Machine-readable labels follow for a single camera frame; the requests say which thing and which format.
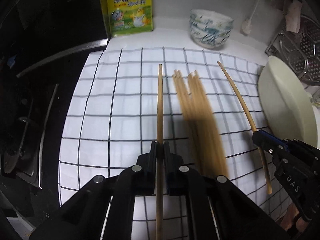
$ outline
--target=white plate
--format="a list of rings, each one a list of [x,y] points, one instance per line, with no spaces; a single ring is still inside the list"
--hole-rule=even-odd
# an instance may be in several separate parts
[[[275,136],[296,138],[317,147],[317,125],[311,102],[297,76],[282,60],[269,57],[258,81],[258,91]]]

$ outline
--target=cartoon duck on package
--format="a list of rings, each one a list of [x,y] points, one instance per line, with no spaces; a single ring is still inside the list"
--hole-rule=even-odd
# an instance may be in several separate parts
[[[113,37],[152,31],[152,0],[107,0]]]

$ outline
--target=metal steamer rack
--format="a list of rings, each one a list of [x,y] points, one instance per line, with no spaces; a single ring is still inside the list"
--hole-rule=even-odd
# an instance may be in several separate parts
[[[265,53],[282,59],[301,82],[320,85],[320,25],[301,15],[300,31],[282,31],[271,40]]]

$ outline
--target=ceramic bowl with blue pattern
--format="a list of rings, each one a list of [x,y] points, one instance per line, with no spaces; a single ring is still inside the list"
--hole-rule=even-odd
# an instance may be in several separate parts
[[[193,9],[189,20],[191,37],[202,47],[216,48],[229,38],[233,21],[234,19],[214,11]]]

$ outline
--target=white cleaning brush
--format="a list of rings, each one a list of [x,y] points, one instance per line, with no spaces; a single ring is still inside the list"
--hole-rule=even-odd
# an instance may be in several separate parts
[[[246,35],[249,35],[251,32],[251,20],[254,15],[254,12],[256,11],[256,8],[258,6],[258,2],[259,2],[259,0],[256,0],[253,11],[250,15],[250,18],[247,18],[241,25],[241,29],[244,32],[244,34],[246,34]]]

